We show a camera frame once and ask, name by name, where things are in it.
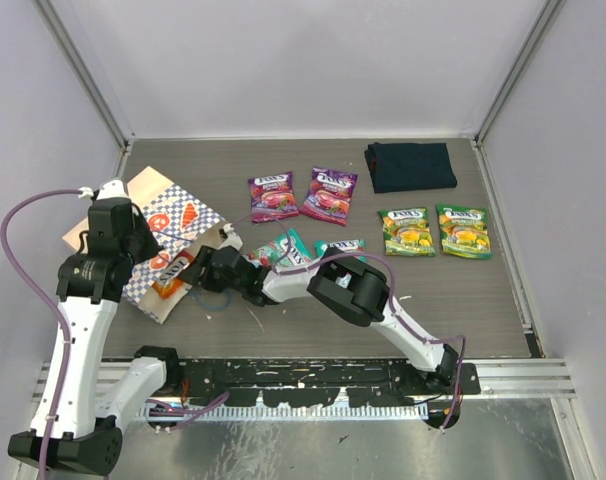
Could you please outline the purple snack packet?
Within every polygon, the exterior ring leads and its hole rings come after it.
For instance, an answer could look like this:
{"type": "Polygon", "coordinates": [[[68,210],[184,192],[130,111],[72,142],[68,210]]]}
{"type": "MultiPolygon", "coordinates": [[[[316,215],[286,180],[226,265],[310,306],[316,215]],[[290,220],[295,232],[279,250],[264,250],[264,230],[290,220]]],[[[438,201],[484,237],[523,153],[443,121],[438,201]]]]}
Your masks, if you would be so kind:
{"type": "Polygon", "coordinates": [[[293,192],[293,172],[248,179],[251,220],[265,223],[299,215],[293,192]]]}

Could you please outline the orange Fox's fruits packet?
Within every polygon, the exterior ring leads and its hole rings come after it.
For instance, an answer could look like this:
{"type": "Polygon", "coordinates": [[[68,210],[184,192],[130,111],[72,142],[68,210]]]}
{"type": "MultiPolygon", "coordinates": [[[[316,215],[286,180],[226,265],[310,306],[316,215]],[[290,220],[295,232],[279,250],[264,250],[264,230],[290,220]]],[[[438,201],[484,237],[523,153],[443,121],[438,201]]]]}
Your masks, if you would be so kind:
{"type": "Polygon", "coordinates": [[[153,270],[160,271],[152,288],[161,299],[169,299],[184,284],[178,276],[193,260],[194,256],[184,250],[173,259],[170,259],[167,254],[161,253],[149,262],[153,270]]]}

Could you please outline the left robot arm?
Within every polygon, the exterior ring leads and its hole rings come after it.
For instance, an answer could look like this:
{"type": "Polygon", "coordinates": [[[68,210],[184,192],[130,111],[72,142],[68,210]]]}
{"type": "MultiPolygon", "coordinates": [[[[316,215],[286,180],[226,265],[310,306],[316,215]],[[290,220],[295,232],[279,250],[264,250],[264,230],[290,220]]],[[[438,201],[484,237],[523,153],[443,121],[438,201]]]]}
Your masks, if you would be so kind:
{"type": "Polygon", "coordinates": [[[96,398],[104,343],[124,287],[160,247],[142,213],[125,194],[96,196],[80,249],[59,267],[55,298],[45,300],[58,323],[46,386],[28,430],[11,436],[11,458],[40,478],[63,471],[105,477],[115,468],[123,435],[155,393],[183,384],[173,348],[143,346],[103,399],[96,398]]]}

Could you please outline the green Fox's candy packet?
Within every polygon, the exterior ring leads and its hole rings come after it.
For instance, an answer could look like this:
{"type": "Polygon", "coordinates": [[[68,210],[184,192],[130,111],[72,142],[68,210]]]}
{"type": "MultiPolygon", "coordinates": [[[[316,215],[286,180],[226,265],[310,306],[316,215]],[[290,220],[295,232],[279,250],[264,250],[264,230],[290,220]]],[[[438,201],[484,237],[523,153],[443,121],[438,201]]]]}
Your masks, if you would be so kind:
{"type": "Polygon", "coordinates": [[[486,209],[437,204],[436,212],[444,254],[474,260],[487,260],[493,256],[486,209]]]}

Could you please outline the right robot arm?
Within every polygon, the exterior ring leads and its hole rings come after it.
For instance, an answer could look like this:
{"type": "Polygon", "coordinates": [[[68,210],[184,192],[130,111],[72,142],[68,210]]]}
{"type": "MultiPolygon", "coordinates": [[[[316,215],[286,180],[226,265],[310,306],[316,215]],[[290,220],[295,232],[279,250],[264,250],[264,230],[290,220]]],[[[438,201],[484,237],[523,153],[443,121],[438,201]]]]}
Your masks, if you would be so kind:
{"type": "Polygon", "coordinates": [[[422,373],[427,390],[442,394],[459,373],[460,356],[449,340],[428,333],[393,295],[394,278],[330,247],[310,263],[287,268],[256,265],[236,248],[203,247],[179,278],[209,292],[234,290],[257,307],[311,297],[345,322],[372,328],[422,373]]]}

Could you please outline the blue checkered paper bag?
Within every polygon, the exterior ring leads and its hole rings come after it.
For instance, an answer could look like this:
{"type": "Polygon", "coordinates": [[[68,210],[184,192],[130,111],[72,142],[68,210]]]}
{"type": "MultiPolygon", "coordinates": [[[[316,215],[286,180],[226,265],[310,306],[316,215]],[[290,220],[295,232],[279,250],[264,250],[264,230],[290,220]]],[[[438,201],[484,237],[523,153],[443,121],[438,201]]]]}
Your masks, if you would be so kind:
{"type": "MultiPolygon", "coordinates": [[[[141,209],[135,217],[146,222],[161,247],[157,255],[164,253],[173,259],[186,250],[195,259],[200,247],[220,245],[218,230],[227,224],[225,219],[178,184],[151,167],[126,183],[129,199],[141,209]]],[[[162,324],[187,295],[189,285],[184,283],[169,299],[161,299],[152,288],[160,274],[159,270],[150,267],[153,258],[134,267],[123,295],[156,323],[162,324]]]]}

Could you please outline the green snack packet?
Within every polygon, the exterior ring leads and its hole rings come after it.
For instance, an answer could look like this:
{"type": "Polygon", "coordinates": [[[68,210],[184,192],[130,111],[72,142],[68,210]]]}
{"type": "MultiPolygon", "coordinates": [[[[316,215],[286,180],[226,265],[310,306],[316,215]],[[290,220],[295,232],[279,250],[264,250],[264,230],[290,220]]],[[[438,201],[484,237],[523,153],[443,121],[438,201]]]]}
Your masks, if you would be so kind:
{"type": "Polygon", "coordinates": [[[433,257],[436,250],[425,207],[378,212],[386,256],[433,257]]]}

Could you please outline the teal Fox's mint packet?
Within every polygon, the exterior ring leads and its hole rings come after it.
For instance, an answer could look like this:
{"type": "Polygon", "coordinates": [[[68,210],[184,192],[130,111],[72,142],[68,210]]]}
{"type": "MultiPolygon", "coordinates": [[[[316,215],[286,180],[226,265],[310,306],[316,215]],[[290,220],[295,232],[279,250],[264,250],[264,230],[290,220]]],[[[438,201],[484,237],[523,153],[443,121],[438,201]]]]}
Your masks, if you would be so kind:
{"type": "Polygon", "coordinates": [[[364,252],[365,240],[339,240],[339,241],[324,241],[319,240],[315,243],[315,250],[318,257],[322,257],[328,248],[336,248],[345,253],[364,252]]]}

